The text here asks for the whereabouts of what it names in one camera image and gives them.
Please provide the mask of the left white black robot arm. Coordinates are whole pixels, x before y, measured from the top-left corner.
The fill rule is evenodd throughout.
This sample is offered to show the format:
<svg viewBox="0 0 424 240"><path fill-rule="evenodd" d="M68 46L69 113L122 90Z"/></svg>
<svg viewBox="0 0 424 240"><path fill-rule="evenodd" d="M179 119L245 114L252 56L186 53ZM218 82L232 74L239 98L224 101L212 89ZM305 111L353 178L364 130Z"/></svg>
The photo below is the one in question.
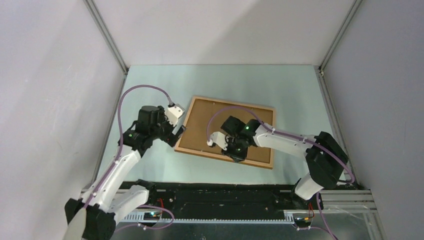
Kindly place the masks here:
<svg viewBox="0 0 424 240"><path fill-rule="evenodd" d="M119 222L137 207L153 208L158 202L154 184L144 180L116 196L125 177L141 160L155 140L174 147L185 131L174 129L185 110L178 104L143 106L138 118L126 131L120 132L118 148L107 170L82 194L65 204L68 227L65 240L109 240Z"/></svg>

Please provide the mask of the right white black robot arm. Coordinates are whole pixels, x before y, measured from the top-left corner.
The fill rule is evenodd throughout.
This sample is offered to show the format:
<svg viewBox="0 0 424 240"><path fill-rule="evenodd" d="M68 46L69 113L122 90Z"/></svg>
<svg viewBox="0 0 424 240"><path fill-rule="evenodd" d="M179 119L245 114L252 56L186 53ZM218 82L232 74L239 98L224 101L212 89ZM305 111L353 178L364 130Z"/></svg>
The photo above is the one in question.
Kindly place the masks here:
<svg viewBox="0 0 424 240"><path fill-rule="evenodd" d="M277 150L305 160L308 174L298 181L290 196L291 204L297 209L308 206L317 192L334 189L348 163L344 150L327 132L296 135L258 119L244 123L229 116L220 131L209 135L207 145L219 146L222 155L236 163L247 158L250 147Z"/></svg>

